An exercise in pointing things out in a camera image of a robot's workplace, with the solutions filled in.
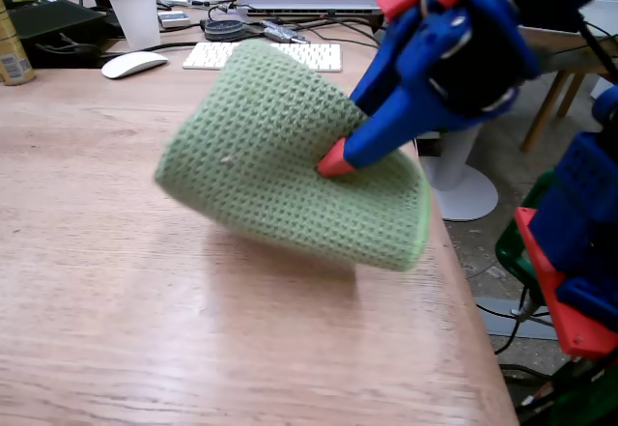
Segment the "blue gripper black motor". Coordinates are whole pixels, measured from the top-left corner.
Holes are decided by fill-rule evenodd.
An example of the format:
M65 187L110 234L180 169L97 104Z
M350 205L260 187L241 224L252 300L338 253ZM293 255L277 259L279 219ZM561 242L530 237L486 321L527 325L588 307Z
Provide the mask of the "blue gripper black motor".
M432 129L506 111L540 65L513 0L380 0L388 40L351 93L369 118L318 163L327 178L372 165Z

